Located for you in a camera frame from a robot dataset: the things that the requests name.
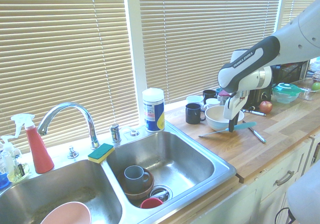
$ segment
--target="green apple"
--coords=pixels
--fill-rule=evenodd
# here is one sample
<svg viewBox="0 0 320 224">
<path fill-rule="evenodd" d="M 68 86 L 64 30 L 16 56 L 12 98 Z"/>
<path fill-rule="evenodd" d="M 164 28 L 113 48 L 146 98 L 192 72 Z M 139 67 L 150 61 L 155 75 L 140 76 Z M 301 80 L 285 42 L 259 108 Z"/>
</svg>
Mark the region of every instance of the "green apple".
<svg viewBox="0 0 320 224">
<path fill-rule="evenodd" d="M 315 82 L 312 87 L 311 87 L 311 90 L 320 90 L 320 83 L 319 82 Z"/>
</svg>

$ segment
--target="pink bowl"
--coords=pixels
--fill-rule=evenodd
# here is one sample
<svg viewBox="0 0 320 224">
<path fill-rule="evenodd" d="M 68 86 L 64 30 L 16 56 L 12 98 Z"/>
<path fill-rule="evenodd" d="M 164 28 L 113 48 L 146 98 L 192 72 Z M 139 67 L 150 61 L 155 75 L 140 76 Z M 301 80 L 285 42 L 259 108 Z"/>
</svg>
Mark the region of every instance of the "pink bowl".
<svg viewBox="0 0 320 224">
<path fill-rule="evenodd" d="M 149 199 L 145 199 L 141 205 L 140 208 L 142 209 L 150 209 L 150 208 L 155 208 L 159 205 L 162 205 L 163 201 L 158 199 L 158 198 L 149 198 Z"/>
<path fill-rule="evenodd" d="M 41 224 L 91 224 L 88 207 L 77 201 L 67 202 L 51 211 Z"/>
</svg>

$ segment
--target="brown bowl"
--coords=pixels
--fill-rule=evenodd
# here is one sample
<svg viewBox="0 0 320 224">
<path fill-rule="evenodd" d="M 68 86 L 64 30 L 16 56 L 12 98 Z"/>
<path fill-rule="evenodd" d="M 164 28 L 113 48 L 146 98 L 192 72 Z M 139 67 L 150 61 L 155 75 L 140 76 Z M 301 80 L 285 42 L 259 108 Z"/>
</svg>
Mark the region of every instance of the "brown bowl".
<svg viewBox="0 0 320 224">
<path fill-rule="evenodd" d="M 131 193 L 130 191 L 128 191 L 128 189 L 126 188 L 126 180 L 124 178 L 124 170 L 117 176 L 118 182 L 121 185 L 122 189 L 124 190 L 125 195 L 127 196 L 127 198 L 129 200 L 139 200 L 142 198 L 145 198 L 151 191 L 152 188 L 154 187 L 154 183 L 155 183 L 155 179 L 154 179 L 154 175 L 152 175 L 152 173 L 150 171 L 148 171 L 147 169 L 143 168 L 143 170 L 145 172 L 149 173 L 149 180 L 146 182 L 145 187 L 142 189 L 142 191 L 140 193 Z"/>
</svg>

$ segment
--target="sponge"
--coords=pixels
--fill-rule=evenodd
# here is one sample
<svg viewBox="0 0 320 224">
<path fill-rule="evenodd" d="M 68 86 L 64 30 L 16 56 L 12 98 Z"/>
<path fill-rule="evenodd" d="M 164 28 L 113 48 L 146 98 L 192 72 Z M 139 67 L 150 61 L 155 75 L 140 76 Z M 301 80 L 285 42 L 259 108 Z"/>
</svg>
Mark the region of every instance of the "sponge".
<svg viewBox="0 0 320 224">
<path fill-rule="evenodd" d="M 104 159 L 107 158 L 114 151 L 113 145 L 102 144 L 96 150 L 94 150 L 90 155 L 88 155 L 88 160 L 100 164 Z"/>
</svg>

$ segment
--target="kitchen sink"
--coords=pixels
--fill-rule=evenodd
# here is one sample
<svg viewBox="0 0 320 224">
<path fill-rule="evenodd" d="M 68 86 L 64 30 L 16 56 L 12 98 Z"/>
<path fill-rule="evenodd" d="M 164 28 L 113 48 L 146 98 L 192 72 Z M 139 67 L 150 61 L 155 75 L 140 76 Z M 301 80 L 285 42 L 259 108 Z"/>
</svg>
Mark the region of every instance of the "kitchen sink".
<svg viewBox="0 0 320 224">
<path fill-rule="evenodd" d="M 79 156 L 72 160 L 67 159 L 68 147 L 64 152 L 59 146 L 54 170 L 34 173 L 0 191 L 0 223 L 40 224 L 69 201 L 87 205 L 92 224 L 159 223 L 236 174 L 232 165 L 165 124 L 159 133 L 147 132 L 144 126 L 137 129 L 138 136 L 121 133 L 122 141 L 101 164 L 87 160 L 92 152 L 88 144 L 74 145 Z M 117 177 L 130 165 L 146 168 L 154 176 L 154 188 L 167 190 L 162 205 L 142 209 L 139 202 L 127 199 Z"/>
<path fill-rule="evenodd" d="M 209 178 L 214 164 L 171 132 L 160 132 L 119 146 L 107 162 L 118 176 L 128 166 L 139 165 L 154 176 L 154 185 L 165 185 L 177 196 Z"/>
<path fill-rule="evenodd" d="M 84 203 L 92 224 L 119 223 L 122 206 L 101 165 L 81 160 L 19 183 L 0 196 L 1 224 L 40 224 L 69 201 Z"/>
<path fill-rule="evenodd" d="M 137 137 L 127 133 L 107 157 L 106 173 L 117 181 L 126 215 L 134 217 L 130 223 L 159 223 L 236 174 L 232 165 L 170 123 L 165 124 L 159 133 L 149 133 L 144 127 Z M 130 165 L 150 171 L 155 187 L 167 190 L 170 197 L 155 208 L 138 208 L 139 202 L 127 199 L 117 180 Z"/>
</svg>

